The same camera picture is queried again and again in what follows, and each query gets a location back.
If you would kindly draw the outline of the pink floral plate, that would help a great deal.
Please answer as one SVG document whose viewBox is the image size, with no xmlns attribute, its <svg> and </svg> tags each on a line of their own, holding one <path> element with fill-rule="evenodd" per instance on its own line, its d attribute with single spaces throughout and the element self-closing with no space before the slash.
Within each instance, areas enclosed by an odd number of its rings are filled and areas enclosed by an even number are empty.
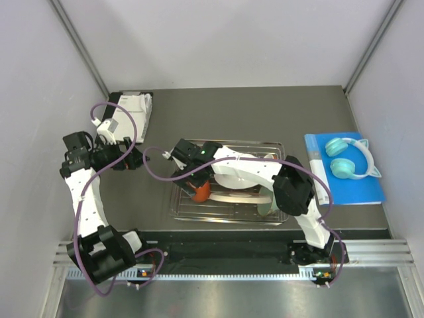
<svg viewBox="0 0 424 318">
<path fill-rule="evenodd" d="M 268 203 L 270 200 L 265 195 L 259 193 L 216 191 L 210 194 L 210 200 L 223 203 L 243 203 L 243 204 L 261 204 Z"/>
</svg>

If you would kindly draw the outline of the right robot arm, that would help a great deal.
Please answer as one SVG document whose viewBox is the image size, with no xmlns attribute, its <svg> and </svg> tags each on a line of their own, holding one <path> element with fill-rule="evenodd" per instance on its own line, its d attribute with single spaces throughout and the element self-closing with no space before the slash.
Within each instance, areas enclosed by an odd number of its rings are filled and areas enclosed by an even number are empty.
<svg viewBox="0 0 424 318">
<path fill-rule="evenodd" d="M 247 182 L 247 187 L 262 186 L 270 191 L 272 202 L 292 216 L 304 233 L 305 244 L 297 244 L 291 250 L 301 264 L 324 262 L 333 255 L 335 237 L 319 212 L 313 175 L 297 158 L 258 158 L 218 142 L 207 141 L 198 146 L 185 139 L 175 145 L 168 158 L 178 167 L 172 174 L 174 183 L 189 195 L 194 195 L 210 178 L 219 176 L 235 181 L 228 188 L 243 189 L 243 182 Z"/>
</svg>

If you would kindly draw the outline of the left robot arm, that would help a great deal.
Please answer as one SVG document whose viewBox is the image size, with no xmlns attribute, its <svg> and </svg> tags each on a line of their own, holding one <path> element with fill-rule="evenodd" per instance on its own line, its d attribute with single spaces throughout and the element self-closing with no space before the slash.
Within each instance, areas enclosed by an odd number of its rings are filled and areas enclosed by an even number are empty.
<svg viewBox="0 0 424 318">
<path fill-rule="evenodd" d="M 110 163 L 117 171 L 135 170 L 143 165 L 142 152 L 133 148 L 125 158 L 118 144 L 94 143 L 88 132 L 63 138 L 67 152 L 60 168 L 72 196 L 78 221 L 79 257 L 93 284 L 97 285 L 148 259 L 150 247 L 132 230 L 119 233 L 108 224 L 97 174 Z"/>
</svg>

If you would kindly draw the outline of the orange and white bowl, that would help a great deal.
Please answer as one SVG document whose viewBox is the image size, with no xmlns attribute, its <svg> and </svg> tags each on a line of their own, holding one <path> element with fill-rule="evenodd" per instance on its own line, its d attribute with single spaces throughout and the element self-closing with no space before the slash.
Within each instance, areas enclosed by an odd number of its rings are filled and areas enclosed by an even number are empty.
<svg viewBox="0 0 424 318">
<path fill-rule="evenodd" d="M 276 159 L 277 157 L 275 157 L 273 154 L 267 154 L 263 158 L 266 158 L 266 159 Z"/>
</svg>

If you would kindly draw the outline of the green ceramic bowl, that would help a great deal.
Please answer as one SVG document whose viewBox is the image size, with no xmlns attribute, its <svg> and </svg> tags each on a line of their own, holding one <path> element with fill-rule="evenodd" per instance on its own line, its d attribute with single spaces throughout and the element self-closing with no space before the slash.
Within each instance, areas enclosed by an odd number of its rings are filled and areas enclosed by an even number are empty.
<svg viewBox="0 0 424 318">
<path fill-rule="evenodd" d="M 265 195 L 270 200 L 268 203 L 261 203 L 257 205 L 257 210 L 260 216 L 265 217 L 273 215 L 279 212 L 279 208 L 276 204 L 274 193 L 266 187 L 261 187 L 259 191 L 260 195 Z"/>
</svg>

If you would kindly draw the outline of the white blue-rimmed plate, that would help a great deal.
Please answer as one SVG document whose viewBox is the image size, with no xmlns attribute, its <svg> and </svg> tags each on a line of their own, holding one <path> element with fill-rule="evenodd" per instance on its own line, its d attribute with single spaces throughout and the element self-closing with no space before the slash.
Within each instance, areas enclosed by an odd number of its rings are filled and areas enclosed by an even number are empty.
<svg viewBox="0 0 424 318">
<path fill-rule="evenodd" d="M 251 154 L 245 154 L 223 147 L 213 156 L 223 159 L 211 165 L 217 183 L 228 189 L 247 189 L 262 185 L 261 169 L 264 161 Z"/>
</svg>

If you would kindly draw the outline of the orange mug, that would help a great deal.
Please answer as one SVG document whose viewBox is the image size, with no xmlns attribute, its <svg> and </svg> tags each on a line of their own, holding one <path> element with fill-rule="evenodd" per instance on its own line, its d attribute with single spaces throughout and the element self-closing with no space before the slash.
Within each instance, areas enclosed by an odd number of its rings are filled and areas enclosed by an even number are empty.
<svg viewBox="0 0 424 318">
<path fill-rule="evenodd" d="M 196 203 L 202 203 L 209 199 L 211 194 L 210 182 L 206 181 L 201 187 L 195 187 L 195 195 L 191 198 Z"/>
</svg>

